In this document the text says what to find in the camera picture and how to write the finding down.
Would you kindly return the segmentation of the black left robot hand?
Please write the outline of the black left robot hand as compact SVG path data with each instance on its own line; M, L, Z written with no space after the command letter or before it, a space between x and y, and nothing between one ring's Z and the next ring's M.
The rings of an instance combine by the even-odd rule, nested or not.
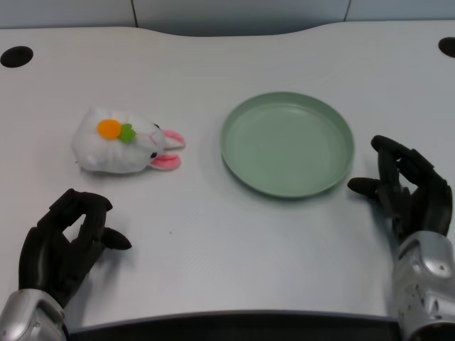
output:
M44 291L66 306L106 248L132 247L123 234L105 226L111 209L101 195L67 190L26 236L18 288Z

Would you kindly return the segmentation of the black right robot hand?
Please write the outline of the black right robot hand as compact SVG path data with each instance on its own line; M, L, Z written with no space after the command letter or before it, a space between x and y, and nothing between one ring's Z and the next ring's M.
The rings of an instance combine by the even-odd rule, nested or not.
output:
M352 178L348 188L380 204L399 243L419 231L446 236L451 222L451 187L418 151L374 136L379 178Z

